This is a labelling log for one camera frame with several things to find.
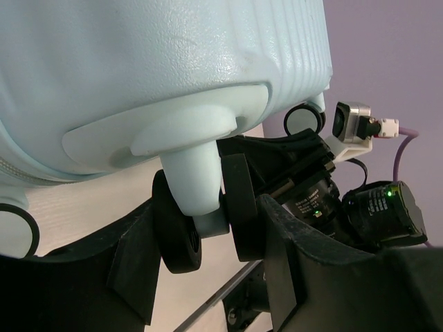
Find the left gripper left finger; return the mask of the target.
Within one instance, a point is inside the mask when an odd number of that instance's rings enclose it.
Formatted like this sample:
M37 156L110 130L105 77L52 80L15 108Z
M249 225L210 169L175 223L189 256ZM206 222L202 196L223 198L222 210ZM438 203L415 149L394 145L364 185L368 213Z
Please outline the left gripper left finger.
M146 201L43 257L1 257L2 331L143 331L160 253Z

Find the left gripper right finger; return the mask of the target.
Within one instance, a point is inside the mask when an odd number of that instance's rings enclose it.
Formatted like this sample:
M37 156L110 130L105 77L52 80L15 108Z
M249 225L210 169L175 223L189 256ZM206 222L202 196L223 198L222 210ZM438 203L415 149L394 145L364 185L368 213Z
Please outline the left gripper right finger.
M370 254L297 220L267 195L264 272L275 331L441 331L442 249Z

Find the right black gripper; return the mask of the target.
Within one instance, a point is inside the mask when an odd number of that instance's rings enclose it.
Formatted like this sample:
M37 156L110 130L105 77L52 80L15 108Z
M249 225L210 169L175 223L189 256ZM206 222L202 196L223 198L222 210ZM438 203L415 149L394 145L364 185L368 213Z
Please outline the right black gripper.
M364 181L341 195L335 155L313 130L282 138L234 136L217 143L224 164L240 156L254 196L268 194L296 218L358 249L416 246L428 239L422 211L403 181Z

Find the light blue hardshell suitcase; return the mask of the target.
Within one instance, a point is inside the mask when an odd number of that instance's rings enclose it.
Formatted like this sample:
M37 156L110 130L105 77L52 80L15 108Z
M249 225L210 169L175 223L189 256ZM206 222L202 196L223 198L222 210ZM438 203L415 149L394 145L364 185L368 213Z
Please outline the light blue hardshell suitcase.
M332 73L322 1L2 1L1 254L36 251L29 188L159 158L161 256L199 269L233 227L217 141L323 111Z

